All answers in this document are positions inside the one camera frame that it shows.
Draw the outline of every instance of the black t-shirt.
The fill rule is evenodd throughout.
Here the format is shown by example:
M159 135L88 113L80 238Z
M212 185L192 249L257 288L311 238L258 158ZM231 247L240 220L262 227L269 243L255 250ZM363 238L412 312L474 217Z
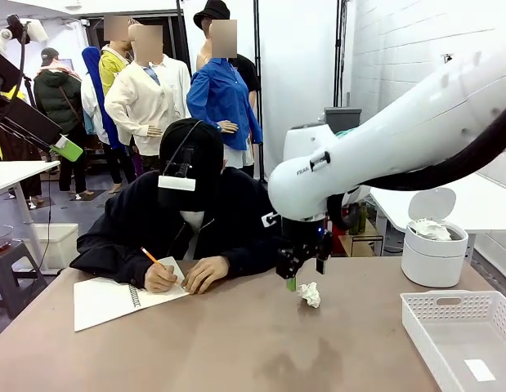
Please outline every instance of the black t-shirt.
M238 58L229 59L229 62L238 70L245 84L247 84L249 92L260 91L260 81L256 73L256 66L250 59L238 55Z

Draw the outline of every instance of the white storage bin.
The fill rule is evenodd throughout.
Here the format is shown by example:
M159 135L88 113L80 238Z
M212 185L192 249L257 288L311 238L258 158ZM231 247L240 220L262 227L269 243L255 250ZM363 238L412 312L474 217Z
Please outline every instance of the white storage bin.
M467 251L468 234L450 222L443 221L454 208L456 194L447 188L417 193L409 205L412 221L426 218L443 224L452 241L422 237L407 225L401 269L411 281L426 287L446 288L458 284Z
M442 392L506 392L501 293L435 291L401 299L405 330Z
M47 246L47 225L36 224L34 229L40 239L42 254ZM43 263L47 268L62 269L69 267L71 261L78 256L76 250L76 241L78 239L78 225L70 224L50 224L49 227L49 247ZM34 255L30 239L23 239L25 246ZM28 261L21 261L20 264L25 268L32 268Z

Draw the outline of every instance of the person's right hand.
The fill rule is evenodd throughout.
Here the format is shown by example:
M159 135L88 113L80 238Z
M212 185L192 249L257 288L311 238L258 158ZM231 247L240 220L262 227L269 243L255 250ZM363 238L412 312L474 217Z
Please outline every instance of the person's right hand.
M238 126L229 120L219 121L217 124L222 129L222 133L235 133L238 131Z
M153 127L152 125L149 125L149 128L147 129L147 136L148 137L162 137L163 132L160 128Z
M173 266L153 263L146 272L144 287L148 292L168 292L177 280Z

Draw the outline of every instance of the pink scarf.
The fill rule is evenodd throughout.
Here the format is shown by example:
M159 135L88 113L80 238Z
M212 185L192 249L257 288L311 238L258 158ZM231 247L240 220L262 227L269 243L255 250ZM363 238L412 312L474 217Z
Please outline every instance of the pink scarf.
M55 69L57 71L65 72L71 76L74 76L78 80L82 81L82 79L79 77L79 75L76 72L74 72L70 67L68 67L64 63L61 63L59 60L53 60L53 62L50 63L48 66L41 67L40 70L38 71L37 75L39 75L42 71L45 71L47 69Z

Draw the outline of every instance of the white brick wall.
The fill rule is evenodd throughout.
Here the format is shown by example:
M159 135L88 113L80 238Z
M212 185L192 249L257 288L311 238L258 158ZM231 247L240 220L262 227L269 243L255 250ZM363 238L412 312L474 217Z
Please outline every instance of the white brick wall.
M506 0L488 0L486 7L478 0L352 1L351 103L363 109L362 122L443 65L443 54L457 56L506 36ZM481 174L506 186L506 154ZM479 236L477 250L506 275L506 234Z

